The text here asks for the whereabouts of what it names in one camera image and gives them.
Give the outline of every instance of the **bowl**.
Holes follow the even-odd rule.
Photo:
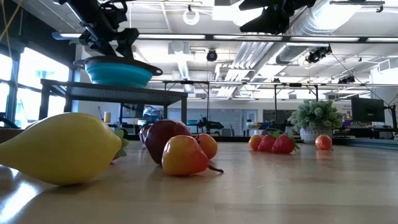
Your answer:
[[[77,60],[73,64],[85,69],[92,83],[101,85],[145,88],[152,76],[163,74],[163,71],[155,66],[117,56],[90,57]]]

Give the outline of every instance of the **strawberry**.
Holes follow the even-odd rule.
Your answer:
[[[272,152],[272,147],[274,145],[275,139],[273,136],[266,134],[257,148],[258,151],[261,152]]]
[[[295,143],[293,140],[291,140],[291,138],[289,138],[287,135],[283,134],[276,139],[274,146],[272,147],[272,152],[289,154],[293,152],[294,148]]]

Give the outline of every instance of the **metal rack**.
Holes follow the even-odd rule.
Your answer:
[[[80,82],[58,82],[46,79],[41,79],[40,82],[43,87],[39,119],[44,119],[48,116],[49,98],[54,93],[57,96],[65,97],[64,112],[72,111],[72,100],[85,100],[160,105],[164,107],[164,118],[167,118],[167,107],[181,101],[181,121],[185,124],[187,123],[188,93]]]

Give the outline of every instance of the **security camera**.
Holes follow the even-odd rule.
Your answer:
[[[216,50],[210,49],[209,52],[207,53],[206,59],[208,62],[215,62],[217,60]]]

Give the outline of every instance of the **computer monitor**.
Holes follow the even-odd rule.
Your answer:
[[[382,100],[351,98],[353,121],[385,122],[384,102]]]

